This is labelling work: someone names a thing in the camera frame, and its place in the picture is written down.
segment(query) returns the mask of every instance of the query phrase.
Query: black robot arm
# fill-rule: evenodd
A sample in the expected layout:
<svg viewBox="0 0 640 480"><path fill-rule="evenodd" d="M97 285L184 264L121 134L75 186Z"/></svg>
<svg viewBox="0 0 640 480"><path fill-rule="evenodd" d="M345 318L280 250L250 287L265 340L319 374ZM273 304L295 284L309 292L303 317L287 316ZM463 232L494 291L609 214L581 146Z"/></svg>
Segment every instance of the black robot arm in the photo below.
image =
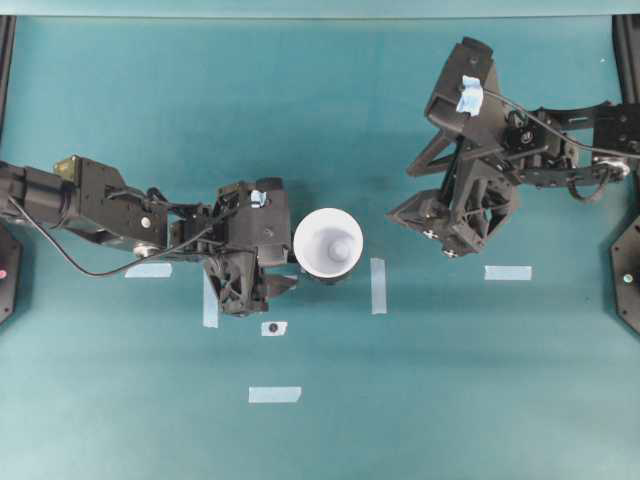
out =
<svg viewBox="0 0 640 480"><path fill-rule="evenodd" d="M170 215L177 217L171 224ZM213 205L175 204L156 188L142 192L128 186L117 169L75 155L57 163L54 173L2 162L0 217L31 224L91 277L119 273L156 258L202 261L221 311L232 315L265 311L269 298L295 284L265 273L267 267L287 263L291 250L289 205L279 178L220 188ZM131 251L138 259L109 272L90 272L51 236L48 230L55 228ZM15 241L3 238L6 248L0 245L0 257L8 258L6 250ZM10 282L0 284L0 300L2 290L9 287Z"/></svg>
<svg viewBox="0 0 640 480"><path fill-rule="evenodd" d="M463 76L479 81L482 105L476 115L457 109ZM445 172L439 189L417 193L388 217L439 240L443 253L480 252L518 208L517 187L568 188L583 203L597 201L609 182L635 171L640 159L640 106L605 102L575 110L527 111L499 93L492 50L470 38L453 49L425 116L438 134L409 166L412 176ZM593 129L593 145L565 132ZM449 145L454 153L438 157ZM579 150L591 152L580 167ZM596 185L590 196L578 187Z"/></svg>

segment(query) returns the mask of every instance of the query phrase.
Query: teal table surface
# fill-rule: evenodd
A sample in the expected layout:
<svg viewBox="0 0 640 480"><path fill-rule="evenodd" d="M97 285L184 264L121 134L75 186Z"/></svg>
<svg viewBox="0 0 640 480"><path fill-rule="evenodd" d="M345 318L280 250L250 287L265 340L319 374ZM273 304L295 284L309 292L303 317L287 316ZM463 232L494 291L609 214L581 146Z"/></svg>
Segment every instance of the teal table surface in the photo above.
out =
<svg viewBox="0 0 640 480"><path fill-rule="evenodd" d="M198 265L90 280L14 228L0 478L639 478L640 342L615 315L607 253L631 183L593 206L522 187L486 251L454 261L384 218L439 185L404 169L435 133L422 112L455 42L494 48L507 96L569 108L619 101L610 25L20 18L4 161L50 170L77 153L176 201L282 176L294 222L343 208L366 245L342 284L303 279L268 313L206 329ZM131 260L57 236L96 270ZM386 315L371 314L372 256ZM487 282L485 265L533 279ZM270 320L287 334L261 337ZM251 405L249 386L303 393Z"/></svg>

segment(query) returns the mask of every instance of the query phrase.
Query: cable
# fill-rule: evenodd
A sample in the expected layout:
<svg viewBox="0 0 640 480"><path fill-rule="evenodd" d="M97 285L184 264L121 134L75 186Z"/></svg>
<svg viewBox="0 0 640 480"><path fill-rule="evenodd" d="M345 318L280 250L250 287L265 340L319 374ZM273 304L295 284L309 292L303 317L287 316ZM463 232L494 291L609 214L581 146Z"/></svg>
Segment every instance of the cable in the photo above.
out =
<svg viewBox="0 0 640 480"><path fill-rule="evenodd" d="M181 212L181 210L189 209L189 208L197 208L201 204L200 203L173 203L169 202L164 195L157 188L150 188L145 195L142 191L133 187L125 187L121 190L114 190L107 194L107 200L113 200L118 197L133 197L137 198L141 202L150 202L158 205L162 205L163 207L168 208L171 212L178 214L179 216L186 217L186 213Z"/></svg>
<svg viewBox="0 0 640 480"><path fill-rule="evenodd" d="M580 148L582 150L586 150L588 152L593 152L593 153L602 153L602 154L606 154L606 155L613 155L614 157L634 158L636 160L640 160L640 154L637 154L637 153L627 153L627 152L622 152L622 151L619 151L619 150L609 150L608 148L598 148L598 147L594 147L594 146L591 146L591 145L586 145L586 144L581 143L581 142L579 142L577 140L574 140L574 139L570 138L569 136L565 135L564 133L562 133L560 130L558 130L558 129L552 127L551 125L548 125L546 122L540 120L538 117L536 117L534 114L529 112L522 105L518 105L513 100L510 100L507 97L505 97L503 95L500 95L499 93L492 92L491 90L487 90L486 88L483 88L482 90L484 91L484 93L486 93L490 97L496 98L496 99L500 100L501 102L506 103L510 107L515 108L516 110L522 112L529 120L531 120L532 122L537 123L541 127L545 128L546 130L548 130L549 132L553 133L554 135L562 138L565 142L567 142L570 145L573 145L576 148Z"/></svg>
<svg viewBox="0 0 640 480"><path fill-rule="evenodd" d="M46 238L49 243L51 243L54 248L64 257L64 259L69 262L71 265L73 265L73 267L75 267L76 270L78 270L80 273L91 277L91 278L102 278L102 277L109 277L111 275L116 275L120 272L123 272L125 270L130 269L131 267L135 267L136 265L139 265L141 263L144 262L148 262L149 260L154 260L156 258L160 258L160 257L164 257L165 255L169 255L173 252L176 252L178 250L183 249L184 247L191 245L193 242L197 241L198 239L200 239L201 237L203 237L204 235L206 235L207 233L209 233L211 231L211 229L213 228L211 225L208 226L207 228L205 228L204 230L202 230L200 233L197 233L196 235L194 235L193 237L191 237L188 240L185 240L184 242L180 243L179 245L176 245L174 247L168 248L166 250L163 250L161 252L155 253L153 255L149 255L148 257L144 257L144 258L139 258L138 260L135 260L131 263L128 263L126 265L123 265L122 267L118 267L115 268L113 270L109 270L107 272L99 272L99 273L95 273L95 272L90 272L89 270L86 270L85 268L83 268L80 264L78 264L78 262L76 262L73 258L71 258L71 256L64 250L64 248L62 248L62 246L57 242L57 240L55 238L53 238L49 232L47 232L17 201L15 198L13 198L12 196L9 196L9 202L11 202L11 204L16 207L16 209L22 214L22 216L24 218L26 218L29 223L31 225L33 225L33 227L38 230L38 232L40 232L42 234L42 236L44 238Z"/></svg>
<svg viewBox="0 0 640 480"><path fill-rule="evenodd" d="M585 203L585 204L596 203L603 197L604 191L607 188L607 183L609 182L609 178L611 178L611 169L607 168L607 171L605 172L604 176L600 180L600 184L598 185L598 188L596 189L596 191L586 197L578 193L578 189L576 188L575 182L567 182L567 188L569 189L569 194L573 198L578 200L580 203Z"/></svg>

